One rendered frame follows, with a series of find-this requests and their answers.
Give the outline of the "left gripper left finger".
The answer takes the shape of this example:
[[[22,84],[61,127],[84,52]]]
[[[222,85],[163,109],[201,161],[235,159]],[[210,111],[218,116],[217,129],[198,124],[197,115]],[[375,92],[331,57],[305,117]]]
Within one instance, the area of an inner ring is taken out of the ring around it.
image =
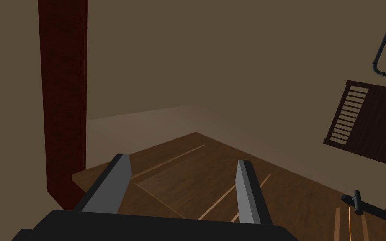
[[[116,214],[131,176],[129,155],[115,155],[73,210]]]

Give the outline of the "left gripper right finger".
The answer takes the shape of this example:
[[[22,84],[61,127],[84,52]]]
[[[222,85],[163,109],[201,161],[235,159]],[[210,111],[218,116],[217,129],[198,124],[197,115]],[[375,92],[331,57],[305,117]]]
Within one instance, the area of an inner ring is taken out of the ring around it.
[[[237,161],[235,186],[239,221],[272,225],[256,172],[250,161]]]

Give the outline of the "dark wooden bed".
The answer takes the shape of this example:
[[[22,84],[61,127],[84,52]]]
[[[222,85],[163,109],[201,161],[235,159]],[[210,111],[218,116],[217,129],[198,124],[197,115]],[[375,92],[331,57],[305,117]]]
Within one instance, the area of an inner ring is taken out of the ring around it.
[[[386,174],[386,86],[348,80],[323,143],[373,160]]]

